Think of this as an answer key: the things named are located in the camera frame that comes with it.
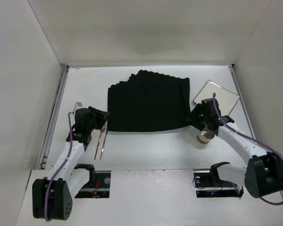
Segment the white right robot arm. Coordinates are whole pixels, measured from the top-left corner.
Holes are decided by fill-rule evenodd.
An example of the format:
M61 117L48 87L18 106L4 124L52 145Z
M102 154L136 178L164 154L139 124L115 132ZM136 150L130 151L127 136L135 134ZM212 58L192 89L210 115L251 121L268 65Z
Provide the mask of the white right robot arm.
M188 122L199 130L197 139L200 143L208 144L219 137L246 163L245 167L238 167L223 161L211 165L208 173L196 173L194 182L198 189L232 183L238 195L242 188L246 188L252 197L260 199L283 190L283 157L244 135L228 115L221 116L215 98L197 104L188 116Z

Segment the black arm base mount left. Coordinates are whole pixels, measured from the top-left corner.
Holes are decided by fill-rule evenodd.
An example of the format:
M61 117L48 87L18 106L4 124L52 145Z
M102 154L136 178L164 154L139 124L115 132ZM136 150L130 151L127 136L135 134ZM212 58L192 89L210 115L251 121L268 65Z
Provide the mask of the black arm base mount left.
M77 199L103 199L110 197L111 171L96 171L95 181L84 185L78 194Z

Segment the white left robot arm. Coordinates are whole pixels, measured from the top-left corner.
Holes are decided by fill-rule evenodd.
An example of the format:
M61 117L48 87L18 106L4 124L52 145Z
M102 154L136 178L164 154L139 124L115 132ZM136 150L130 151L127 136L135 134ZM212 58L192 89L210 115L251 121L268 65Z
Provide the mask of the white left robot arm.
M32 211L36 219L67 220L72 212L73 199L87 192L85 185L100 180L92 164L79 163L92 140L92 132L106 124L110 113L91 106L84 108L77 102L67 114L68 135L64 149L47 176L36 179L32 185Z

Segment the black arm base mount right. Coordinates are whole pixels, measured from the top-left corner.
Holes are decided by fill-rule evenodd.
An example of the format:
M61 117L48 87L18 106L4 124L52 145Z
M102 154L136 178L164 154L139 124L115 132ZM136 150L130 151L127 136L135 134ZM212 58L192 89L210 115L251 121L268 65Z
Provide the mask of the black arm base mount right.
M210 170L196 170L193 175L197 198L242 198L244 195L242 186L221 180Z

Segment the black cloth placemat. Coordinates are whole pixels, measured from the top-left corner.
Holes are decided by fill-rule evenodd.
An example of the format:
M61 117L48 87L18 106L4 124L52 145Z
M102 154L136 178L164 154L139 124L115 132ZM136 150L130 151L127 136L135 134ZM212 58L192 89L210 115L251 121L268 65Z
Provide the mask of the black cloth placemat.
M190 79L147 70L108 88L108 130L158 132L183 128L190 109Z

